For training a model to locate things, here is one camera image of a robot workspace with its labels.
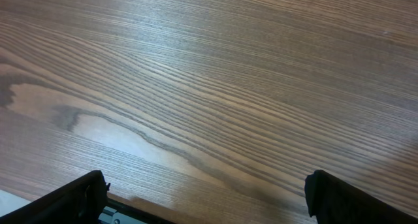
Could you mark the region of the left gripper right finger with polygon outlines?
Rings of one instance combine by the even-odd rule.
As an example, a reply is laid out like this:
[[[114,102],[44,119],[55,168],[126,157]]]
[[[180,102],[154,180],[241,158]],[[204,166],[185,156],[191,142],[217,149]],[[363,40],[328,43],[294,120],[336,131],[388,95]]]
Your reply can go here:
[[[417,224],[417,218],[316,170],[305,179],[308,213],[318,224]]]

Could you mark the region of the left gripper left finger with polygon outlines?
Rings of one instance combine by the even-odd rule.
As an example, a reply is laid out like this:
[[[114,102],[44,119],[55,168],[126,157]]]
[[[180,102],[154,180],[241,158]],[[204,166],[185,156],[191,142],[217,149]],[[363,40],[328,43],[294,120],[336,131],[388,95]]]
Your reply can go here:
[[[103,173],[93,170],[1,217],[1,224],[98,223],[107,204]]]

